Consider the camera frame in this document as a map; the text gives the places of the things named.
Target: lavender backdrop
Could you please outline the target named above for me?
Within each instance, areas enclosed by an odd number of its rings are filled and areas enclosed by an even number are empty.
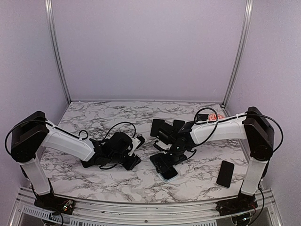
[[[25,181],[18,164],[4,150],[7,132],[36,110],[58,122],[67,107],[44,1],[0,3],[0,106],[0,225],[5,226]]]
[[[228,106],[231,113],[257,106],[284,130],[284,144],[274,154],[264,182],[273,190],[285,226],[300,225],[301,212],[300,12],[301,1],[297,0],[254,2],[249,37]]]
[[[73,100],[222,102],[245,0],[53,0]]]

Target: metal rail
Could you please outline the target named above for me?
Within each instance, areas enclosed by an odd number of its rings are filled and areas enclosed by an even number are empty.
[[[224,97],[224,100],[222,102],[222,105],[227,107],[227,104],[230,100],[231,93],[234,88],[234,83],[238,75],[238,70],[241,62],[241,58],[246,46],[246,41],[249,33],[249,28],[250,28],[250,23],[251,23],[251,14],[252,14],[252,9],[253,9],[253,0],[247,0],[246,1],[246,10],[245,10],[245,16],[244,16],[244,21],[243,21],[243,28],[241,31],[240,35],[240,41],[239,41],[239,46],[238,46],[238,51],[236,54],[236,59],[235,63],[232,69],[232,74],[231,78],[228,84],[228,88]]]
[[[264,196],[265,207],[275,205],[275,199],[271,190],[265,190]],[[234,196],[196,202],[149,204],[104,202],[72,198],[76,202],[73,215],[63,214],[63,217],[67,226],[88,226],[89,224],[91,226],[201,226],[203,223],[208,225],[210,223],[214,226],[216,220],[230,217],[230,215],[220,217],[218,211],[215,209],[217,201],[228,198],[234,198]],[[260,209],[262,207],[262,196],[259,192],[256,193],[256,199],[258,209]],[[33,205],[34,201],[35,196],[32,190],[22,187],[18,194],[9,225],[17,226],[22,213],[44,220],[60,222],[60,216],[52,216],[50,214],[51,211],[35,207]]]
[[[48,21],[48,26],[49,26],[49,30],[50,30],[50,36],[51,36],[51,41],[52,41],[52,48],[53,48],[54,55],[55,55],[56,66],[58,69],[58,73],[59,73],[59,77],[60,77],[60,81],[61,81],[61,84],[63,87],[63,92],[65,95],[66,101],[68,104],[70,104],[71,96],[70,96],[70,93],[68,90],[67,81],[65,78],[65,73],[63,70],[62,60],[61,60],[58,43],[57,43],[57,38],[56,38],[55,21],[54,21],[53,12],[52,12],[52,0],[45,0],[45,5],[46,5],[47,21]]]

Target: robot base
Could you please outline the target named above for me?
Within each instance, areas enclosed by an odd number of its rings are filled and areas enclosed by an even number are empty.
[[[240,192],[237,198],[218,201],[216,204],[216,210],[219,211],[220,216],[254,210],[258,207],[255,195],[248,196]]]
[[[55,196],[52,185],[50,182],[49,184],[50,193],[45,195],[35,194],[36,200],[34,202],[34,205],[46,210],[72,215],[75,205],[74,200]]]

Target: black smartphone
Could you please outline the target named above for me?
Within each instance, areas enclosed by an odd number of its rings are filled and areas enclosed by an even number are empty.
[[[159,128],[164,124],[165,120],[163,119],[153,119],[151,124],[150,136],[156,137],[159,133]]]
[[[173,128],[175,128],[178,132],[185,125],[185,121],[175,119],[173,122]]]
[[[169,170],[165,173],[160,173],[161,178],[166,182],[174,179],[177,175],[178,172],[174,167],[170,167]]]
[[[229,188],[233,176],[234,164],[228,161],[222,161],[220,172],[216,184]]]

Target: marble tabletop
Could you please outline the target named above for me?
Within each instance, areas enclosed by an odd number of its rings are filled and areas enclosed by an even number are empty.
[[[112,202],[190,202],[237,195],[247,169],[247,161],[237,140],[207,142],[197,148],[195,156],[177,166],[178,177],[164,182],[149,157],[158,150],[150,137],[154,118],[172,122],[191,121],[197,110],[209,106],[223,114],[219,105],[183,102],[72,102],[59,126],[78,134],[82,129],[100,140],[110,127],[121,121],[135,124],[137,134],[146,139],[135,153],[142,162],[132,171],[122,166],[101,170],[83,168],[80,160],[69,154],[46,149],[41,165],[56,194]],[[132,134],[131,126],[117,128]],[[216,185],[222,160],[235,164],[229,189]]]

